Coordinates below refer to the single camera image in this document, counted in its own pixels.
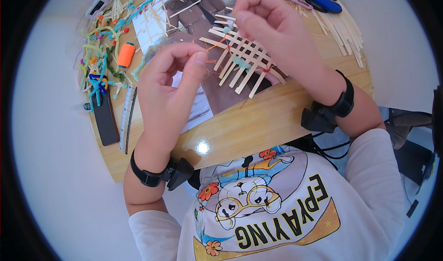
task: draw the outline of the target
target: white t-shirt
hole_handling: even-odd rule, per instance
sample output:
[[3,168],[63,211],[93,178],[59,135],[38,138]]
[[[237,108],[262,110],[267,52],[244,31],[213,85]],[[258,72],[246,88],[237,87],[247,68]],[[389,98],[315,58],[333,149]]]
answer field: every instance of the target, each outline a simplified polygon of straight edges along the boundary
[[201,171],[183,221],[129,219],[143,260],[383,260],[403,228],[401,179],[388,133],[350,146],[345,178],[288,146]]

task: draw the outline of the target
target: t-shirt print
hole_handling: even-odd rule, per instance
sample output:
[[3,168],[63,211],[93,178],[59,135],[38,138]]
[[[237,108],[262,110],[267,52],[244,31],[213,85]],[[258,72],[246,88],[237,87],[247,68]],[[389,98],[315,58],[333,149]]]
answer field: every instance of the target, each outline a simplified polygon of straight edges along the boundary
[[249,164],[252,159],[259,163],[242,164],[205,181],[193,206],[196,261],[305,246],[339,229],[334,201],[320,174],[307,175],[307,154],[281,154],[251,156]]

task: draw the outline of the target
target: magazine cover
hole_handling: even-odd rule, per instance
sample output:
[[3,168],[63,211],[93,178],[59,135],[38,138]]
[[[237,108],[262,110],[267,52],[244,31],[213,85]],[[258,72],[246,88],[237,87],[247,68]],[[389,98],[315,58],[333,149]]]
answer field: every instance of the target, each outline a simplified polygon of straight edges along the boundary
[[[152,5],[141,9],[138,16],[132,22],[137,34],[140,48],[149,62],[155,54],[172,43],[192,42],[203,48],[213,45],[200,40],[201,37],[220,41],[221,38],[208,32],[213,27],[224,28],[226,18],[232,17],[232,8],[237,0],[157,0]],[[189,122],[183,132],[197,126],[198,124],[212,118],[214,115],[234,106],[249,98],[259,74],[254,73],[244,89],[238,94],[235,87],[219,85],[219,75],[222,66],[214,70],[216,62],[220,59],[224,49],[214,47],[208,51],[208,76],[202,82],[191,110]],[[228,81],[236,75],[232,71]],[[180,83],[181,72],[174,77],[173,86]],[[279,81],[270,73],[267,73],[256,93],[271,87]]]

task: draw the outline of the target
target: thread spool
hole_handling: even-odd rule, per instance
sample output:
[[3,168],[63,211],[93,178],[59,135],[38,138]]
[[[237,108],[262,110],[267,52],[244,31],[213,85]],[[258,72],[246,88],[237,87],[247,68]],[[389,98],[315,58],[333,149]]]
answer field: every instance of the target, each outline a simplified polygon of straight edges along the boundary
[[136,47],[134,47],[133,43],[127,42],[124,44],[123,47],[121,47],[121,51],[118,55],[117,65],[123,69],[129,67],[135,52]]

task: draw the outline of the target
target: clear plastic ruler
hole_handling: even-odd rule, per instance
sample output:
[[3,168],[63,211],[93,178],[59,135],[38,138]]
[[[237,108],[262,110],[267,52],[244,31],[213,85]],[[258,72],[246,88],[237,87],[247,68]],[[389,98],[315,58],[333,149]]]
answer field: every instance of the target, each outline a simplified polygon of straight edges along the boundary
[[129,130],[131,128],[132,113],[137,97],[137,87],[128,85],[126,93],[125,106],[123,107],[123,116],[121,118],[120,127],[120,144],[119,149],[122,153],[128,154]]

